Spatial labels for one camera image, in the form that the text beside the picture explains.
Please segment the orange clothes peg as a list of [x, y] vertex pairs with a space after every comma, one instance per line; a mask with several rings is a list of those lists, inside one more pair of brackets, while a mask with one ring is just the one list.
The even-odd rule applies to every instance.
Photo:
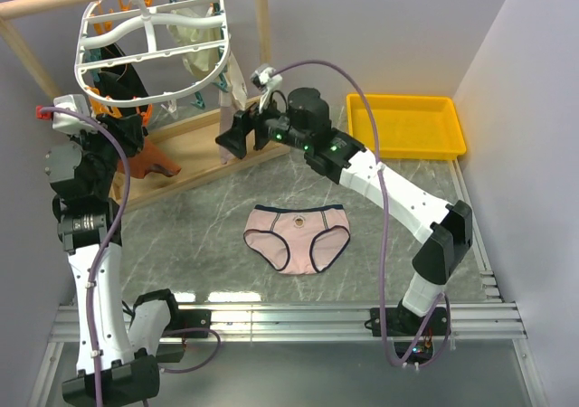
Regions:
[[148, 106], [146, 109], [137, 108], [137, 114], [141, 117], [142, 126], [146, 127], [152, 115], [152, 107]]

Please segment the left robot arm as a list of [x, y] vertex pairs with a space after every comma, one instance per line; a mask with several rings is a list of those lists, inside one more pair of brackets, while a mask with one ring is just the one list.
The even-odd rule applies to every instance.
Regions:
[[63, 383], [62, 397], [72, 406], [147, 405], [158, 395], [161, 363], [182, 358], [160, 354], [161, 339], [211, 330], [186, 327], [170, 289], [141, 295], [132, 307], [123, 303], [121, 220], [128, 200], [116, 202], [109, 191], [118, 167], [128, 167], [145, 145], [142, 118], [92, 118], [57, 107], [40, 107], [37, 116], [69, 138], [47, 153], [45, 167], [78, 303], [76, 375]]

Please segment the white clip hanger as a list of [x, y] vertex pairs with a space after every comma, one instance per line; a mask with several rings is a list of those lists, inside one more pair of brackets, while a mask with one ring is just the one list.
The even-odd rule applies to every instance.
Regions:
[[[107, 106], [137, 107], [173, 99], [181, 99], [214, 84], [225, 90], [225, 72], [231, 53], [230, 34], [224, 0], [169, 0], [167, 4], [152, 5], [146, 0], [129, 0], [132, 9], [110, 14], [95, 15], [100, 1], [90, 3], [81, 19], [81, 30], [76, 49], [74, 75], [81, 89]], [[117, 43], [129, 33], [145, 34], [145, 52], [125, 54], [123, 57], [102, 60], [99, 48]], [[86, 73], [97, 74], [100, 69], [121, 64], [135, 64], [163, 60], [175, 56], [184, 59], [216, 55], [218, 60], [208, 62], [207, 74], [193, 84], [177, 91], [166, 91], [129, 100], [102, 97], [90, 90], [85, 82]]]

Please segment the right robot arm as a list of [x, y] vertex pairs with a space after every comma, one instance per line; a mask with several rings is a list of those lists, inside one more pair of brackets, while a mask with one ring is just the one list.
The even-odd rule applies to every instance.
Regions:
[[293, 90], [285, 110], [263, 96], [236, 112], [231, 128], [215, 141], [242, 159], [249, 134], [254, 135], [255, 150], [270, 142], [301, 150], [313, 171], [382, 208], [386, 218], [395, 218], [421, 244], [412, 259], [413, 277], [391, 319], [399, 334], [421, 333], [431, 322], [429, 311], [472, 245], [470, 206], [423, 191], [377, 160], [360, 141], [333, 127], [329, 105], [313, 88]]

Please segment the pink underwear navy trim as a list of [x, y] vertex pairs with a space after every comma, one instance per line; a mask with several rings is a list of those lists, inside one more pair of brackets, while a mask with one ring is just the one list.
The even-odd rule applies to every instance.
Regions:
[[245, 244], [283, 275], [316, 275], [327, 271], [351, 240], [341, 204], [303, 210], [257, 204], [243, 232]]

